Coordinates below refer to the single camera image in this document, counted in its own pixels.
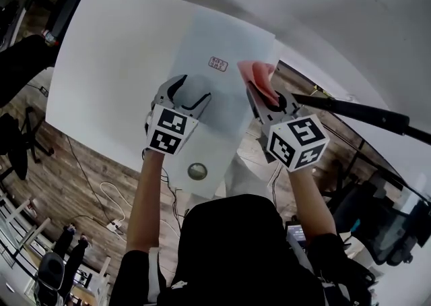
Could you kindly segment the white table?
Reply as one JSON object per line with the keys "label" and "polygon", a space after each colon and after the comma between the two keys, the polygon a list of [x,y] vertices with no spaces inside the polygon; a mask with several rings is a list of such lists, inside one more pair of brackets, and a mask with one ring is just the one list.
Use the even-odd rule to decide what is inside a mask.
{"label": "white table", "polygon": [[[46,121],[139,171],[151,101],[175,77],[176,54],[198,9],[208,8],[181,0],[81,0],[55,63]],[[164,161],[172,185],[212,198],[247,129],[226,137],[199,120],[185,146]],[[207,168],[202,181],[187,174],[194,162]]]}

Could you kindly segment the black padded office chair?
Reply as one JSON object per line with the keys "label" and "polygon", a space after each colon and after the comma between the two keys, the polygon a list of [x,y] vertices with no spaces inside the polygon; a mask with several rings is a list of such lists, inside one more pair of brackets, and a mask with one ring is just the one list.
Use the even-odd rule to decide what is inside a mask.
{"label": "black padded office chair", "polygon": [[37,3],[48,10],[50,15],[44,30],[50,30],[61,44],[80,1],[81,0],[26,0],[24,8],[28,10],[33,3]]}

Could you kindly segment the person's black shirt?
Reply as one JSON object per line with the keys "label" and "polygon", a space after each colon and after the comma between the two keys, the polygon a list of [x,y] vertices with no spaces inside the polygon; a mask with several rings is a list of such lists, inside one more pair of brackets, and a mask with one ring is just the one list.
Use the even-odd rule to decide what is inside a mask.
{"label": "person's black shirt", "polygon": [[240,195],[187,214],[171,283],[156,252],[124,255],[109,306],[147,305],[371,306],[371,295],[338,236],[317,236],[303,250],[268,199]]}

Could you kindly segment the person's left forearm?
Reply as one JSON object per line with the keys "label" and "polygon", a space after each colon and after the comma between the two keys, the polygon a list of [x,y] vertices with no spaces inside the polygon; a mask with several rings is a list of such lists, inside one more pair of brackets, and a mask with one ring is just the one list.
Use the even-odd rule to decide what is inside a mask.
{"label": "person's left forearm", "polygon": [[154,150],[144,154],[127,229],[127,251],[149,252],[159,246],[160,190],[164,155]]}

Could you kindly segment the person's right forearm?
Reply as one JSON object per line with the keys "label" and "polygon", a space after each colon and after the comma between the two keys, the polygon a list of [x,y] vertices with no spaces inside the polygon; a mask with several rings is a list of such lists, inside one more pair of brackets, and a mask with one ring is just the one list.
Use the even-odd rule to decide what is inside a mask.
{"label": "person's right forearm", "polygon": [[321,235],[336,235],[335,221],[314,181],[312,171],[303,168],[289,172],[289,179],[296,202],[297,217],[306,240],[310,243]]}

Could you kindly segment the pink knitted cloth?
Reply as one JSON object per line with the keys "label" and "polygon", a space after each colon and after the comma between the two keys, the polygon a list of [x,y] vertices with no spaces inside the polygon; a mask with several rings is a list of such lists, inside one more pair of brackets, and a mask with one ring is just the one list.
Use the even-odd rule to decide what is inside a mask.
{"label": "pink knitted cloth", "polygon": [[270,82],[274,65],[261,61],[239,61],[237,66],[246,84],[250,82],[270,105],[279,105],[279,95]]}

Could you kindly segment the black mesh office chair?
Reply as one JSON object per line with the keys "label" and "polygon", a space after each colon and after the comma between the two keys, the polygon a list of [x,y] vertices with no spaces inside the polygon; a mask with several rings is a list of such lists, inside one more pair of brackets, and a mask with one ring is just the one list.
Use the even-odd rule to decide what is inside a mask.
{"label": "black mesh office chair", "polygon": [[30,114],[33,112],[33,107],[26,107],[26,116],[21,128],[19,128],[18,120],[10,114],[5,113],[0,116],[0,156],[7,156],[11,165],[6,171],[0,173],[0,184],[2,184],[3,180],[12,172],[14,172],[19,179],[26,179],[28,170],[28,150],[31,151],[33,161],[36,164],[41,162],[41,160],[36,157],[36,148],[47,156],[52,156],[55,153],[53,148],[47,150],[36,140],[36,133],[44,122],[44,118],[42,118],[35,127],[32,127]]}

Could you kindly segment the small red and silver bottle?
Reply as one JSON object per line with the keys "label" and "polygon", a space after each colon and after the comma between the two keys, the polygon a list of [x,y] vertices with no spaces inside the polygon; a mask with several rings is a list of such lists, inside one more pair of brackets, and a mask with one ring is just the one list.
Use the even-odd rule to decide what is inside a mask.
{"label": "small red and silver bottle", "polygon": [[44,37],[45,43],[47,43],[48,46],[58,46],[60,42],[58,41],[57,37],[54,36],[54,34],[50,30],[43,30],[42,36]]}

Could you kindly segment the white wooden frame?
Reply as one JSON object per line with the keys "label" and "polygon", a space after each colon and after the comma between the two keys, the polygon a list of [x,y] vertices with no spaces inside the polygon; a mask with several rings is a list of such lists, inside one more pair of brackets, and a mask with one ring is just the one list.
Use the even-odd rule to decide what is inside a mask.
{"label": "white wooden frame", "polygon": [[39,225],[30,224],[27,217],[35,220],[37,213],[32,207],[30,199],[15,207],[9,195],[0,190],[0,246],[4,248],[2,255],[12,268],[15,265],[25,270],[27,267],[36,268],[47,246],[37,241],[38,236],[51,223],[45,218]]}

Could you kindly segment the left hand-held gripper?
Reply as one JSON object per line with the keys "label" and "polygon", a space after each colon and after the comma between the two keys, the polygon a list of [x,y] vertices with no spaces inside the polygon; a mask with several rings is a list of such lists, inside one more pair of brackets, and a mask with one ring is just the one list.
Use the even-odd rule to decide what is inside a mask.
{"label": "left hand-held gripper", "polygon": [[167,155],[177,155],[199,124],[211,93],[204,94],[191,106],[174,104],[173,98],[187,78],[178,75],[164,82],[152,101],[150,121],[147,123],[146,148]]}

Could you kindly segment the white power strip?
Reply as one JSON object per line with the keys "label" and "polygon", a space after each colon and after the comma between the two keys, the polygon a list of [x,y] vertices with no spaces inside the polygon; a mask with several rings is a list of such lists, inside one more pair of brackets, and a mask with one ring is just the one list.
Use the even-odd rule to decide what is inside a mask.
{"label": "white power strip", "polygon": [[110,222],[106,225],[106,228],[107,228],[110,232],[112,232],[112,233],[115,233],[115,234],[118,234],[118,235],[122,235],[122,234],[123,234],[123,231],[121,230],[121,226],[122,226],[122,221],[121,221],[121,220],[119,220],[119,219],[116,219],[116,220],[112,220],[112,221],[110,221]]}

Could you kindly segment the whiteboard on black stand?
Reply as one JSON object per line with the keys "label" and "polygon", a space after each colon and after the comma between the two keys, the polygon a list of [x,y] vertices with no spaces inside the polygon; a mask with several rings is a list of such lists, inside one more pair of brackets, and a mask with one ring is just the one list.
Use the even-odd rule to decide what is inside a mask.
{"label": "whiteboard on black stand", "polygon": [[431,134],[411,127],[409,125],[409,117],[405,115],[363,104],[335,100],[334,98],[319,98],[301,94],[293,94],[293,96],[299,108],[301,105],[306,105],[322,111],[349,117],[350,119],[367,123],[397,135],[407,135],[431,146]]}

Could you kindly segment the black backpack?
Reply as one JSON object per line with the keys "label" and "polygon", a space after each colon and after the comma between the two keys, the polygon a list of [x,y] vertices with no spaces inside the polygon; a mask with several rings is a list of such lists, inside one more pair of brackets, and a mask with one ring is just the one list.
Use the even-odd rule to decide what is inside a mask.
{"label": "black backpack", "polygon": [[10,1],[4,7],[0,7],[0,48],[5,44],[5,37],[20,8],[17,0]]}

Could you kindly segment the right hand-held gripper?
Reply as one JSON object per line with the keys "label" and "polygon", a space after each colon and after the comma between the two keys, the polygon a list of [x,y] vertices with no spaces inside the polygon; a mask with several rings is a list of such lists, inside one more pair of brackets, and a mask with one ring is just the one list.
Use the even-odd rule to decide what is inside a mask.
{"label": "right hand-held gripper", "polygon": [[261,123],[259,143],[267,162],[280,162],[289,172],[310,166],[321,159],[329,136],[315,114],[300,107],[291,92],[276,90],[278,105],[273,110],[252,82],[246,94],[256,119]]}

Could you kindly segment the long black padded seat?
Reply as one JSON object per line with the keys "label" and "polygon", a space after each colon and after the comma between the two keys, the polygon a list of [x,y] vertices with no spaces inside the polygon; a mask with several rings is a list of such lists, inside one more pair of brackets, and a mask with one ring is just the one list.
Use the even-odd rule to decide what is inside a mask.
{"label": "long black padded seat", "polygon": [[59,49],[59,45],[48,45],[42,36],[31,35],[0,52],[0,108],[41,71],[53,67]]}

